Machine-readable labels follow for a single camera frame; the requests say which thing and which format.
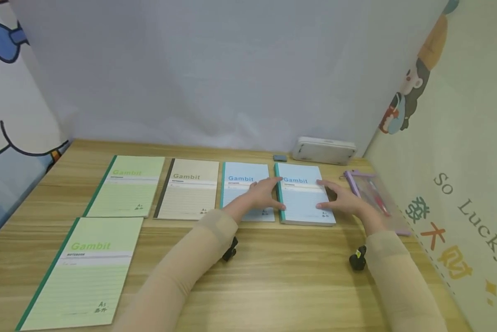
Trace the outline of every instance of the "beige notebook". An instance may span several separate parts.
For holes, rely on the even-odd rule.
[[[173,159],[155,219],[199,220],[215,209],[218,161]]]

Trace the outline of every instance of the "yellow star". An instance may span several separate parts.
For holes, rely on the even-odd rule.
[[[487,280],[485,291],[487,291],[490,294],[493,294],[494,296],[497,296],[497,284],[491,283]]]

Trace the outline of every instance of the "hand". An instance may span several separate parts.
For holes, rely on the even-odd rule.
[[[337,183],[327,180],[317,180],[317,184],[332,189],[337,194],[337,199],[332,202],[322,202],[316,205],[317,209],[337,209],[344,213],[361,214],[370,205],[354,195],[350,190],[344,189]]]
[[[248,192],[244,193],[246,199],[250,202],[251,209],[265,209],[273,207],[278,210],[285,210],[285,205],[272,198],[272,189],[283,178],[276,176],[266,178],[250,185]]]
[[[243,195],[237,197],[223,211],[227,213],[235,222],[240,223],[242,217],[252,209],[265,209],[273,207],[275,209],[285,210],[285,205],[272,199],[272,189],[282,178],[266,178],[260,182],[254,182],[250,185],[249,190]]]

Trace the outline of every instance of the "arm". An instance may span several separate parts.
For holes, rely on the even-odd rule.
[[[189,291],[230,248],[242,216],[253,208],[284,208],[270,196],[279,180],[253,183],[223,210],[210,211],[199,220],[154,268],[113,331],[174,331]]]
[[[447,332],[433,294],[411,256],[394,231],[369,204],[341,186],[321,181],[337,193],[337,199],[320,203],[356,214],[367,234],[367,266],[374,277],[385,312],[394,332]]]

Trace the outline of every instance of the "beige sleeve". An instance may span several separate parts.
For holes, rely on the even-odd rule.
[[[195,282],[230,248],[237,223],[213,210],[154,268],[113,331],[174,331]]]
[[[367,237],[367,266],[394,332],[447,332],[433,294],[398,235]]]

